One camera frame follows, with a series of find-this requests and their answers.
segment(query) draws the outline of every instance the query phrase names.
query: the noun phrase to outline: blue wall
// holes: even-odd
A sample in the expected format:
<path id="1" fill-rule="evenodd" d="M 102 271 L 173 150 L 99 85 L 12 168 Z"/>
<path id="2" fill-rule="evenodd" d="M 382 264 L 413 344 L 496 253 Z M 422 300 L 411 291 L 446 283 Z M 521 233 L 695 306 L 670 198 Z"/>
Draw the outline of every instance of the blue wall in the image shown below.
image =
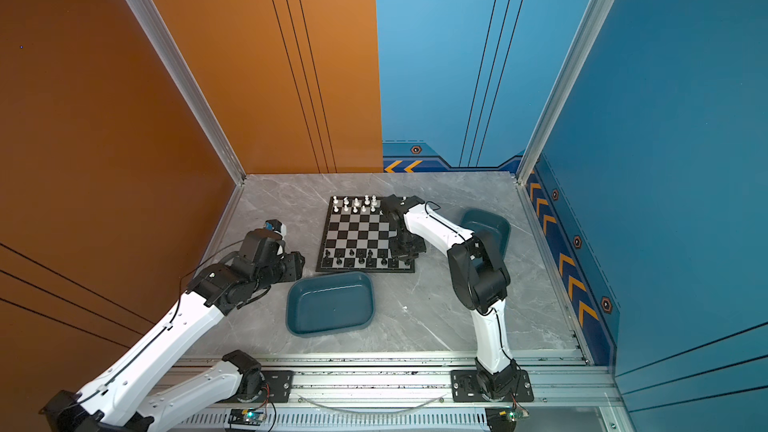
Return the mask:
<path id="1" fill-rule="evenodd" d="M 450 166 L 513 157 L 528 144 L 588 2 L 376 0 L 383 139 L 425 142 Z"/>
<path id="2" fill-rule="evenodd" d="M 616 0 L 544 149 L 642 432 L 765 428 L 767 91 L 768 0 Z"/>

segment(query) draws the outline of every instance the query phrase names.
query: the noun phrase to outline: gray marble tabletop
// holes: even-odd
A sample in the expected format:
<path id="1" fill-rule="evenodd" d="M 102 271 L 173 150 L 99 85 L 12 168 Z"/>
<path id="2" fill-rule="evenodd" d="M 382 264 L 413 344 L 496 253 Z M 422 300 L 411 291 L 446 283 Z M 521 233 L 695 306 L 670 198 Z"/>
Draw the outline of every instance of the gray marble tabletop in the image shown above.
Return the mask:
<path id="1" fill-rule="evenodd" d="M 222 244 L 277 218 L 287 226 L 286 246 L 306 257 L 304 277 L 315 275 L 331 196 L 417 195 L 458 222 L 467 208 L 509 220 L 506 263 L 512 284 L 505 312 L 515 350 L 572 349 L 572 331 L 544 270 L 523 204 L 507 172 L 420 172 L 248 176 Z M 261 300 L 231 313 L 206 333 L 187 356 L 218 356 L 235 349 L 251 354 L 312 352 L 474 351 L 470 312 L 456 298 L 446 257 L 431 245 L 416 260 L 416 273 L 377 273 L 372 278 L 376 313 L 361 331 L 314 338 L 292 335 L 285 325 L 291 284 L 276 284 Z"/>

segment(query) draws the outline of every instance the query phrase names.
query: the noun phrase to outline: chessboard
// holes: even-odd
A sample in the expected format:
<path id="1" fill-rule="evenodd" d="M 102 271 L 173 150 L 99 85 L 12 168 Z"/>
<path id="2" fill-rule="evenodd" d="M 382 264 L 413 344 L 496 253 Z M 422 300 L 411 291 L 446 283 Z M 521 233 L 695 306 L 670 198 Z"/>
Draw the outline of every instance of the chessboard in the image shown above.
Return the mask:
<path id="1" fill-rule="evenodd" d="M 318 272 L 415 272 L 413 261 L 392 258 L 389 238 L 397 235 L 381 214 L 381 200 L 375 196 L 336 196 L 328 201 L 326 224 L 322 231 Z M 345 207 L 344 198 L 349 204 Z M 355 207 L 356 200 L 360 206 Z"/>

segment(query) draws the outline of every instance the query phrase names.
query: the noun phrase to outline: white arm segment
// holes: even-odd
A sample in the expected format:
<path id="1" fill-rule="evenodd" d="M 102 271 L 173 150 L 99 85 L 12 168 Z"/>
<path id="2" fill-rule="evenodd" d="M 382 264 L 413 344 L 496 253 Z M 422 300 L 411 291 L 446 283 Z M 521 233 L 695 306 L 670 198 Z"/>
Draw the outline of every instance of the white arm segment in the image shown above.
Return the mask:
<path id="1" fill-rule="evenodd" d="M 243 375 L 220 361 L 208 371 L 144 399 L 137 412 L 154 417 L 148 432 L 165 432 L 197 411 L 237 392 Z"/>
<path id="2" fill-rule="evenodd" d="M 504 370 L 512 358 L 512 351 L 507 341 L 507 328 L 504 325 L 505 304 L 506 300 L 495 302 L 486 315 L 472 311 L 472 322 L 475 325 L 475 336 L 478 340 L 477 357 L 491 374 Z"/>
<path id="3" fill-rule="evenodd" d="M 89 414 L 101 410 L 104 413 L 101 422 L 125 425 L 141 401 L 176 360 L 200 336 L 224 318 L 224 314 L 217 307 L 206 307 L 205 299 L 196 292 L 183 294 L 180 300 L 179 313 L 173 323 L 170 320 L 174 316 L 176 305 L 123 357 L 80 389 L 80 400 L 84 400 L 82 407 Z M 136 359 L 120 372 L 133 358 Z M 97 390 L 95 396 L 86 400 Z"/>
<path id="4" fill-rule="evenodd" d="M 472 236 L 471 230 L 436 214 L 427 204 L 411 207 L 403 217 L 411 234 L 421 235 L 443 255 L 447 255 L 453 245 L 464 243 Z"/>

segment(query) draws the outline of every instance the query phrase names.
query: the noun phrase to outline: black stripe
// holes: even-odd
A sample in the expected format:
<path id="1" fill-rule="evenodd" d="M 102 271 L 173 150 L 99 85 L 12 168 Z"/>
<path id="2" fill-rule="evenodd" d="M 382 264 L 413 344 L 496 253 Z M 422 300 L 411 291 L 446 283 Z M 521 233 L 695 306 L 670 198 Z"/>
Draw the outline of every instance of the black stripe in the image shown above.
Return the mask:
<path id="1" fill-rule="evenodd" d="M 304 83 L 306 84 L 306 93 L 310 96 L 310 106 L 312 107 L 312 118 L 315 120 L 315 129 L 317 129 L 317 139 L 320 140 L 320 150 L 322 151 L 322 160 L 326 163 L 326 170 L 330 172 L 328 167 L 328 158 L 326 158 L 326 148 L 322 144 L 322 135 L 320 134 L 320 125 L 317 123 L 317 112 L 315 112 L 315 101 L 312 100 L 312 91 L 310 90 L 310 80 L 306 78 L 306 68 L 304 67 L 304 59 L 301 56 L 301 46 L 299 45 L 299 36 L 296 34 L 296 25 L 293 23 L 293 13 L 290 11 L 290 2 L 286 0 L 286 7 L 288 7 L 288 17 L 290 18 L 290 26 L 293 28 L 293 39 L 296 41 L 296 51 L 299 53 L 299 62 L 301 63 L 302 72 L 304 72 Z"/>
<path id="2" fill-rule="evenodd" d="M 331 139 L 330 128 L 328 127 L 328 118 L 326 117 L 326 106 L 322 102 L 322 90 L 320 88 L 320 78 L 317 76 L 317 66 L 315 65 L 315 55 L 312 53 L 312 42 L 310 41 L 310 31 L 306 27 L 306 17 L 304 16 L 304 5 L 299 0 L 299 8 L 301 8 L 301 17 L 304 20 L 304 31 L 306 32 L 306 42 L 310 46 L 310 58 L 312 60 L 312 68 L 315 71 L 315 82 L 317 83 L 317 93 L 320 95 L 320 108 L 322 110 L 322 118 L 326 123 L 326 134 L 328 135 L 328 147 L 331 149 L 331 160 L 333 161 L 333 170 L 338 172 L 336 168 L 336 155 L 333 153 L 333 140 Z"/>
<path id="3" fill-rule="evenodd" d="M 71 300 L 67 300 L 66 298 L 63 298 L 61 295 L 58 295 L 58 294 L 54 294 L 53 292 L 51 292 L 51 291 L 47 291 L 47 290 L 45 290 L 45 289 L 44 289 L 44 288 L 42 288 L 42 287 L 38 287 L 37 285 L 35 285 L 35 284 L 31 283 L 31 282 L 27 282 L 27 281 L 25 281 L 23 278 L 20 278 L 20 277 L 16 277 L 14 274 L 12 274 L 12 273 L 10 273 L 10 272 L 6 272 L 6 271 L 2 270 L 1 268 L 0 268 L 0 273 L 2 273 L 2 274 L 6 274 L 6 275 L 7 275 L 7 276 L 9 276 L 9 277 L 15 278 L 15 279 L 16 279 L 16 280 L 18 280 L 19 282 L 21 282 L 21 283 L 23 283 L 23 284 L 26 284 L 26 285 L 29 285 L 30 287 L 34 287 L 34 288 L 36 288 L 37 290 L 39 290 L 39 291 L 41 291 L 41 292 L 45 292 L 46 294 L 49 294 L 49 295 L 53 295 L 54 297 L 56 297 L 56 298 L 58 298 L 58 299 L 61 299 L 61 300 L 63 300 L 64 302 L 67 302 L 68 304 L 72 304 L 73 306 L 75 306 L 75 307 L 77 307 L 77 308 L 80 308 L 80 309 L 82 309 L 82 310 L 84 310 L 84 311 L 86 311 L 86 312 L 91 312 L 93 315 L 97 315 L 97 316 L 101 317 L 101 318 L 102 318 L 103 320 L 105 320 L 105 321 L 109 321 L 109 322 L 111 322 L 111 323 L 113 323 L 113 324 L 115 324 L 115 325 L 119 325 L 120 327 L 122 327 L 122 328 L 124 328 L 124 329 L 127 329 L 127 330 L 129 330 L 129 331 L 131 331 L 131 332 L 135 332 L 135 333 L 137 333 L 137 334 L 139 334 L 139 335 L 144 335 L 144 334 L 142 334 L 142 333 L 141 333 L 141 332 L 139 332 L 139 331 L 135 331 L 135 330 L 133 330 L 133 329 L 132 329 L 132 328 L 130 328 L 130 327 L 126 327 L 125 325 L 122 325 L 120 322 L 116 322 L 116 321 L 113 321 L 112 319 L 110 319 L 110 318 L 107 318 L 107 317 L 105 317 L 105 316 L 101 315 L 99 312 L 93 312 L 91 309 L 89 309 L 89 308 L 85 308 L 85 307 L 83 307 L 82 305 L 78 305 L 78 304 L 76 304 L 76 303 L 72 302 Z"/>
<path id="4" fill-rule="evenodd" d="M 724 365 L 722 367 L 716 367 L 714 369 L 705 370 L 704 372 L 696 372 L 696 374 L 686 375 L 685 377 L 681 377 L 681 378 L 677 378 L 677 379 L 672 379 L 672 380 L 667 380 L 666 382 L 661 382 L 660 384 L 649 385 L 648 387 L 643 387 L 643 388 L 639 388 L 639 389 L 635 389 L 635 390 L 630 390 L 629 392 L 623 392 L 621 395 L 634 394 L 635 392 L 640 392 L 641 390 L 652 389 L 654 387 L 659 387 L 660 385 L 667 385 L 667 384 L 671 384 L 672 382 L 677 382 L 678 380 L 690 379 L 692 377 L 697 377 L 699 375 L 708 374 L 709 372 L 716 372 L 718 370 L 732 368 L 732 367 L 735 367 L 737 365 L 748 364 L 749 362 L 754 362 L 755 360 L 763 360 L 764 358 L 768 358 L 768 354 L 761 355 L 759 357 L 755 357 L 755 358 L 752 358 L 752 359 L 742 360 L 741 362 L 735 362 L 733 364 Z"/>
<path id="5" fill-rule="evenodd" d="M 491 111 L 488 113 L 488 123 L 485 124 L 485 132 L 482 134 L 482 142 L 480 143 L 480 150 L 478 152 L 478 159 L 475 162 L 475 166 L 480 163 L 480 154 L 482 154 L 482 148 L 485 145 L 485 136 L 488 134 L 488 126 L 491 125 L 491 116 L 493 115 L 493 107 L 496 105 L 496 96 L 498 96 L 498 88 L 502 84 L 504 78 L 504 68 L 507 66 L 507 58 L 509 58 L 509 50 L 512 48 L 512 39 L 514 38 L 514 32 L 518 28 L 518 20 L 520 19 L 520 11 L 523 8 L 523 1 L 520 0 L 520 7 L 518 7 L 518 16 L 514 19 L 514 27 L 512 28 L 512 36 L 509 37 L 509 46 L 507 47 L 507 55 L 504 57 L 504 65 L 502 65 L 502 74 L 498 78 L 498 84 L 496 85 L 496 93 L 493 95 L 493 103 L 491 104 Z"/>
<path id="6" fill-rule="evenodd" d="M 493 13 L 495 10 L 496 10 L 496 0 L 493 0 L 493 7 L 491 8 L 491 19 L 488 20 L 488 32 L 485 33 L 485 45 L 482 48 L 482 57 L 480 57 L 480 69 L 478 70 L 478 79 L 475 82 L 475 93 L 472 94 L 472 104 L 469 106 L 469 118 L 467 119 L 467 129 L 464 132 L 464 143 L 462 144 L 462 154 L 458 158 L 459 167 L 462 166 L 462 160 L 464 159 L 464 148 L 467 145 L 467 137 L 469 136 L 469 124 L 472 122 L 472 109 L 475 107 L 475 97 L 478 94 L 478 85 L 480 84 L 480 72 L 482 72 L 482 63 L 485 60 L 485 48 L 488 47 L 488 37 L 491 35 L 491 24 L 493 24 Z"/>
<path id="7" fill-rule="evenodd" d="M 115 344 L 115 345 L 120 345 L 121 347 L 130 348 L 129 346 L 127 346 L 127 345 L 124 345 L 124 344 L 121 344 L 120 342 L 115 342 L 115 341 L 113 341 L 113 340 L 112 340 L 112 339 L 110 339 L 110 338 L 106 338 L 106 337 L 104 337 L 104 336 L 101 336 L 101 335 L 99 335 L 99 334 L 94 334 L 94 333 L 93 333 L 93 332 L 91 332 L 91 331 L 86 331 L 86 330 L 85 330 L 85 329 L 83 329 L 83 328 L 80 328 L 80 327 L 78 327 L 78 326 L 76 326 L 76 325 L 68 324 L 67 322 L 63 322 L 63 321 L 60 321 L 60 320 L 58 320 L 57 318 L 53 318 L 53 317 L 51 317 L 50 315 L 46 315 L 46 314 L 44 314 L 44 313 L 42 313 L 42 312 L 33 311 L 33 310 L 32 310 L 32 309 L 30 309 L 30 308 L 26 308 L 26 307 L 25 307 L 25 306 L 23 306 L 23 305 L 19 305 L 19 304 L 15 303 L 15 302 L 11 302 L 11 301 L 9 301 L 9 300 L 7 300 L 7 299 L 4 299 L 4 298 L 2 298 L 2 297 L 0 297 L 0 301 L 2 301 L 2 302 L 5 302 L 6 304 L 15 305 L 16 307 L 18 307 L 18 308 L 20 308 L 20 309 L 23 309 L 23 310 L 25 310 L 25 311 L 27 311 L 27 312 L 32 312 L 33 314 L 37 314 L 37 315 L 39 315 L 39 316 L 41 316 L 41 317 L 49 318 L 49 319 L 51 319 L 53 322 L 59 322 L 60 324 L 66 325 L 67 327 L 72 327 L 73 329 L 77 329 L 77 330 L 79 330 L 79 331 L 81 331 L 81 332 L 85 332 L 86 334 L 90 334 L 90 335 L 93 335 L 94 337 L 102 338 L 103 340 L 105 340 L 105 341 L 107 341 L 107 342 L 111 342 L 111 343 L 113 343 L 113 344 Z"/>
<path id="8" fill-rule="evenodd" d="M 480 106 L 480 116 L 478 117 L 478 124 L 475 127 L 475 138 L 472 139 L 472 148 L 469 149 L 469 159 L 467 159 L 467 166 L 472 162 L 472 154 L 475 153 L 475 142 L 478 139 L 478 131 L 480 130 L 480 122 L 482 121 L 482 111 L 485 109 L 485 100 L 488 98 L 488 90 L 491 88 L 491 79 L 493 78 L 493 68 L 496 66 L 496 56 L 498 56 L 498 46 L 502 43 L 502 35 L 504 35 L 504 25 L 507 23 L 507 12 L 509 12 L 509 3 L 512 0 L 507 0 L 507 8 L 504 9 L 504 20 L 502 20 L 502 29 L 498 33 L 498 40 L 496 41 L 496 51 L 493 53 L 493 62 L 491 62 L 491 73 L 488 74 L 488 83 L 485 84 L 485 94 L 483 94 L 482 105 Z"/>
<path id="9" fill-rule="evenodd" d="M 707 342 L 707 343 L 705 343 L 705 344 L 702 344 L 702 345 L 697 345 L 696 347 L 690 348 L 690 349 L 688 349 L 688 350 L 683 350 L 682 352 L 678 352 L 678 353 L 676 353 L 676 354 L 672 354 L 672 355 L 670 355 L 669 357 L 665 357 L 665 358 L 663 358 L 663 359 L 655 360 L 655 361 L 651 362 L 650 364 L 641 365 L 641 366 L 639 366 L 639 367 L 637 367 L 637 368 L 634 368 L 634 369 L 632 369 L 632 370 L 627 370 L 626 372 L 622 372 L 622 373 L 620 373 L 620 374 L 617 374 L 617 375 L 616 375 L 616 377 L 621 377 L 622 375 L 631 374 L 632 372 L 635 372 L 636 370 L 639 370 L 639 369 L 644 369 L 644 368 L 646 368 L 646 367 L 650 367 L 651 365 L 656 365 L 656 364 L 658 364 L 659 362 L 664 362 L 665 360 L 669 360 L 669 359 L 671 359 L 671 358 L 676 358 L 676 357 L 679 357 L 679 356 L 681 356 L 681 355 L 683 355 L 683 354 L 687 354 L 688 352 L 693 352 L 694 350 L 698 350 L 698 349 L 700 349 L 700 348 L 704 348 L 704 347 L 706 347 L 707 345 L 716 344 L 717 342 L 721 342 L 721 341 L 724 341 L 724 340 L 726 340 L 726 339 L 729 339 L 729 338 L 735 337 L 735 336 L 737 336 L 737 335 L 741 335 L 741 334 L 744 334 L 745 332 L 753 331 L 753 330 L 755 330 L 756 328 L 765 327 L 766 325 L 768 325 L 768 322 L 763 322 L 762 324 L 758 324 L 758 325 L 755 325 L 755 326 L 753 326 L 753 327 L 750 327 L 750 328 L 745 328 L 743 331 L 734 332 L 734 333 L 733 333 L 733 334 L 731 334 L 731 335 L 726 335 L 725 337 L 721 337 L 721 338 L 719 338 L 719 339 L 717 339 L 717 340 L 714 340 L 714 341 L 711 341 L 711 342 Z"/>
<path id="10" fill-rule="evenodd" d="M 38 266 L 40 266 L 40 267 L 43 267 L 43 268 L 44 268 L 45 270 L 47 270 L 48 272 L 50 272 L 50 273 L 53 273 L 53 274 L 56 274 L 56 275 L 58 275 L 58 276 L 59 276 L 59 277 L 61 277 L 63 280 L 65 280 L 65 281 L 67 281 L 67 282 L 70 282 L 70 283 L 72 283 L 72 284 L 75 284 L 75 285 L 77 285 L 78 287 L 80 287 L 80 288 L 83 288 L 83 289 L 87 290 L 88 292 L 91 292 L 91 293 L 92 293 L 93 295 L 95 295 L 96 297 L 102 298 L 103 300 L 105 300 L 105 301 L 109 302 L 109 303 L 110 303 L 110 304 L 112 304 L 112 305 L 117 305 L 118 307 L 120 307 L 120 308 L 121 308 L 121 309 L 123 309 L 124 311 L 126 311 L 126 312 L 130 312 L 130 313 L 132 313 L 133 315 L 135 315 L 136 317 L 139 317 L 139 318 L 141 318 L 141 319 L 143 319 L 143 320 L 145 320 L 145 321 L 149 322 L 150 324 L 154 325 L 154 322 L 152 322 L 152 321 L 151 321 L 151 320 L 149 320 L 148 318 L 146 318 L 146 317 L 143 317 L 143 316 L 141 316 L 141 315 L 137 314 L 136 312 L 133 312 L 133 311 L 132 311 L 132 310 L 130 310 L 129 308 L 123 307 L 122 305 L 120 305 L 119 303 L 117 303 L 117 302 L 115 302 L 115 301 L 111 301 L 110 299 L 106 298 L 105 296 L 101 295 L 100 293 L 92 291 L 90 288 L 88 288 L 88 287 L 85 287 L 84 285 L 80 284 L 79 282 L 75 282 L 74 280 L 70 279 L 69 277 L 67 277 L 67 276 L 65 276 L 65 275 L 63 275 L 63 274 L 59 274 L 58 272 L 56 272 L 56 271 L 55 271 L 55 270 L 53 270 L 52 268 L 50 268 L 50 267 L 48 267 L 48 266 L 46 266 L 46 265 L 43 265 L 43 264 L 41 264 L 40 262 L 38 262 L 38 261 L 34 260 L 33 258 L 30 258 L 30 257 L 28 257 L 28 256 L 26 256 L 26 255 L 24 255 L 24 254 L 22 254 L 21 252 L 19 252 L 19 251 L 17 251 L 17 250 L 14 250 L 13 248 L 10 248 L 9 246 L 7 246 L 7 245 L 3 244 L 2 242 L 0 242 L 0 246 L 4 247 L 5 249 L 9 250 L 10 252 L 13 252 L 14 254 L 18 255 L 19 257 L 23 257 L 23 258 L 25 258 L 25 259 L 29 260 L 31 263 L 33 263 L 33 264 L 35 264 L 35 265 L 38 265 Z"/>
<path id="11" fill-rule="evenodd" d="M 312 146 L 312 154 L 315 157 L 315 165 L 317 166 L 317 173 L 320 173 L 320 162 L 317 161 L 317 154 L 315 153 L 315 143 L 312 141 L 312 134 L 310 133 L 310 123 L 306 120 L 306 112 L 304 111 L 304 104 L 301 101 L 301 94 L 299 94 L 299 83 L 296 81 L 296 74 L 293 73 L 293 64 L 291 64 L 290 56 L 288 55 L 288 44 L 286 43 L 285 35 L 283 35 L 283 26 L 280 24 L 280 16 L 277 15 L 277 5 L 275 5 L 275 0 L 272 0 L 272 7 L 275 10 L 275 18 L 277 18 L 277 27 L 280 29 L 280 36 L 283 37 L 283 46 L 286 49 L 286 58 L 288 59 L 288 67 L 290 67 L 290 74 L 293 76 L 293 85 L 296 88 L 296 96 L 298 96 L 299 98 L 301 113 L 304 115 L 304 125 L 306 126 L 306 134 L 310 137 L 310 145 Z"/>
<path id="12" fill-rule="evenodd" d="M 659 409 L 659 408 L 662 408 L 662 407 L 669 407 L 671 405 L 687 404 L 689 402 L 696 402 L 698 400 L 715 399 L 715 398 L 718 398 L 718 397 L 725 397 L 725 396 L 728 396 L 728 395 L 743 394 L 744 392 L 754 392 L 755 390 L 762 390 L 762 389 L 768 389 L 768 385 L 761 385 L 759 387 L 753 387 L 753 388 L 749 388 L 749 389 L 734 390 L 733 392 L 725 392 L 724 394 L 707 395 L 706 397 L 699 397 L 699 398 L 695 398 L 695 399 L 679 400 L 677 402 L 671 402 L 669 404 L 655 405 L 653 407 L 646 407 L 646 408 L 641 408 L 641 409 L 628 410 L 628 412 L 630 412 L 630 413 L 642 412 L 643 410 Z"/>

